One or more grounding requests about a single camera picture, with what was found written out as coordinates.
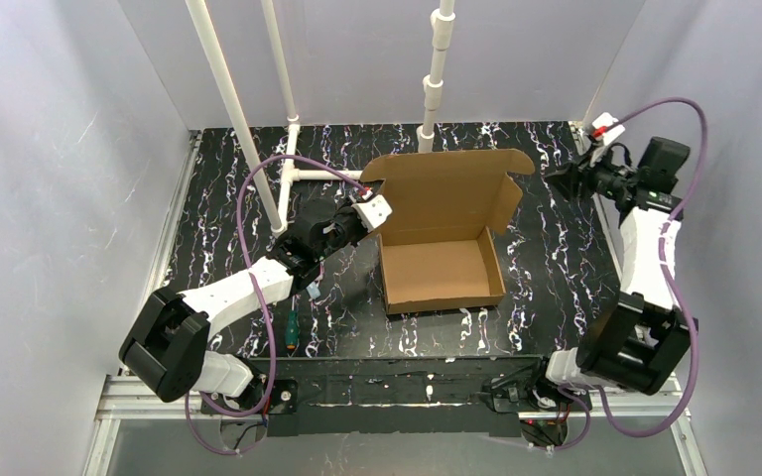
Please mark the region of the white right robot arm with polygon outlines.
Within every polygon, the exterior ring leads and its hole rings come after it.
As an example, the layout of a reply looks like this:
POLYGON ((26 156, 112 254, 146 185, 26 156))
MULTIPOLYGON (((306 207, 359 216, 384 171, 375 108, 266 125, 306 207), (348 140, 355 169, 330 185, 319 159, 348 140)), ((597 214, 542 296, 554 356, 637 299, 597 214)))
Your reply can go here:
POLYGON ((682 224, 670 214, 686 145, 653 137, 636 166, 615 165, 599 148, 546 174, 567 199, 598 194, 614 202, 623 241, 620 294, 589 328, 579 346, 557 351, 545 378, 555 385, 620 387, 655 394, 691 346, 684 313, 668 280, 675 274, 674 244, 682 224))

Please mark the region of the light blue marker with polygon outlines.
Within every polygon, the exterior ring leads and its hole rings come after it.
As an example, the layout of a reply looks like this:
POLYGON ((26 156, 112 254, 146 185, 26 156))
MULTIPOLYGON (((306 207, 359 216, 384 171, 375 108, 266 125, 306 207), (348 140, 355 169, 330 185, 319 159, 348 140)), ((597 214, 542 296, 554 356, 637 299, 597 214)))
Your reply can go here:
POLYGON ((316 282, 309 283, 309 285, 306 287, 306 291, 310 300, 320 299, 321 293, 316 282))

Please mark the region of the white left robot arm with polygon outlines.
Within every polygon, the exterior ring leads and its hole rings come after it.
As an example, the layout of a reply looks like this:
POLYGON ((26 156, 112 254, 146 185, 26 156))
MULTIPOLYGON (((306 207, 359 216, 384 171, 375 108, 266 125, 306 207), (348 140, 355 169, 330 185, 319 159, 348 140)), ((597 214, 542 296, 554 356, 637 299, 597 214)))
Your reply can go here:
POLYGON ((247 269, 193 290, 153 291, 118 356, 154 394, 173 402, 190 391, 240 397, 255 382, 239 358, 209 350, 209 340, 234 321, 310 286, 321 263, 355 246, 390 217, 380 194, 346 202, 331 216, 299 216, 268 253, 247 269))

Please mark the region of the brown cardboard box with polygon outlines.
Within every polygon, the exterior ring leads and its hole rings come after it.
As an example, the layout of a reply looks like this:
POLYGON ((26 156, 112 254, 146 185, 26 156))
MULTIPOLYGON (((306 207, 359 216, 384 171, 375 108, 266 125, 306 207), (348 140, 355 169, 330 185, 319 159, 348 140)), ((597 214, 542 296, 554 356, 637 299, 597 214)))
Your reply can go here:
POLYGON ((493 235, 520 207, 518 149, 390 154, 362 170, 392 212, 376 233, 389 314, 494 306, 506 295, 493 235))

